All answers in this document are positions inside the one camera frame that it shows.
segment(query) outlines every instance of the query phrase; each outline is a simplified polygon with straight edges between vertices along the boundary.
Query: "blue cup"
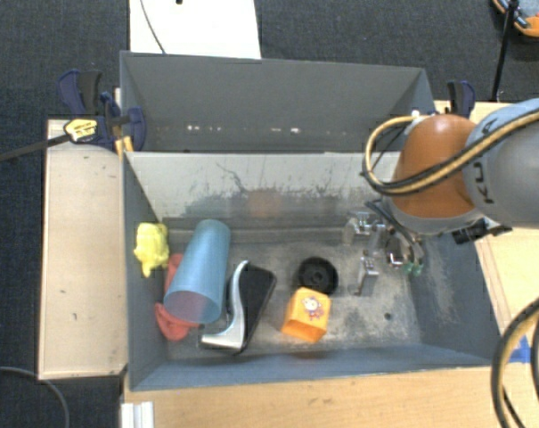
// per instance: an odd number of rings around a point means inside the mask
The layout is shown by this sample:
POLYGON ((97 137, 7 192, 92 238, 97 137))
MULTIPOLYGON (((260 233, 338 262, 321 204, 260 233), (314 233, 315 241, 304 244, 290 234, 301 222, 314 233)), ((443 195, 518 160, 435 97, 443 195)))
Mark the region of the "blue cup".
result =
POLYGON ((174 317, 209 324, 222 313, 230 229, 218 220, 202 220, 188 243, 164 307, 174 317))

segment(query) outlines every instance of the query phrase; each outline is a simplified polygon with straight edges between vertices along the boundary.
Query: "white paper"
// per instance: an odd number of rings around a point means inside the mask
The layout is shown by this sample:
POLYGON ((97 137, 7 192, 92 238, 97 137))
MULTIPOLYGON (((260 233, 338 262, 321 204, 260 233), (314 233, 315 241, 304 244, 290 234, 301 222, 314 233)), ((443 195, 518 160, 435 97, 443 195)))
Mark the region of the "white paper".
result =
MULTIPOLYGON (((260 59, 253 0, 142 0, 166 54, 260 59)), ((130 50, 160 53, 141 0, 130 0, 130 50)))

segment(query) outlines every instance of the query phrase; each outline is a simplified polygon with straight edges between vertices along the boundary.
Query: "black stapler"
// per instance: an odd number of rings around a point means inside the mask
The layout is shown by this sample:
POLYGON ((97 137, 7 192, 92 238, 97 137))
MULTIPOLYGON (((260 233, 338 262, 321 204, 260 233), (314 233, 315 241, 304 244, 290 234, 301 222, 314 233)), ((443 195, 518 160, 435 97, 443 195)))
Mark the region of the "black stapler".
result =
POLYGON ((277 280, 273 273, 241 262, 227 285, 228 326, 220 333, 204 334, 200 346, 243 352, 253 336, 277 280))

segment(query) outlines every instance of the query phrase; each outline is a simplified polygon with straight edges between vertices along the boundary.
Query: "orange toy cube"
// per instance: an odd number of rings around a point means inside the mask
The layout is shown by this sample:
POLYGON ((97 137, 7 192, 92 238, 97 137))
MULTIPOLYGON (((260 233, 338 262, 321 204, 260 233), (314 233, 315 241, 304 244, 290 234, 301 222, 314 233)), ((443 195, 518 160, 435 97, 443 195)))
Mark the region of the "orange toy cube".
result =
POLYGON ((324 293, 301 287, 291 297, 281 332, 317 342, 326 333, 331 299, 324 293))

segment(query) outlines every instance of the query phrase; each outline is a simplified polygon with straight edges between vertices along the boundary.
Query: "red cloth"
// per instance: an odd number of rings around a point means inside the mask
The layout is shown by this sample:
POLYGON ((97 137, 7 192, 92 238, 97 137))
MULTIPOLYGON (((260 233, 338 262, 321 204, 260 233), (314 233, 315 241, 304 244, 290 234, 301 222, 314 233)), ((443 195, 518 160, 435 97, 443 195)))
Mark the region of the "red cloth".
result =
MULTIPOLYGON (((167 292, 168 287, 172 284, 172 280, 180 266, 182 257, 183 255, 181 253, 174 253, 170 256, 170 259, 168 260, 167 277, 164 280, 164 293, 167 292)), ((160 331, 169 341, 180 341, 186 337, 190 328, 197 328, 200 326, 200 324, 193 324, 178 317, 174 317, 166 310, 162 303, 156 303, 154 305, 154 315, 159 324, 160 331)))

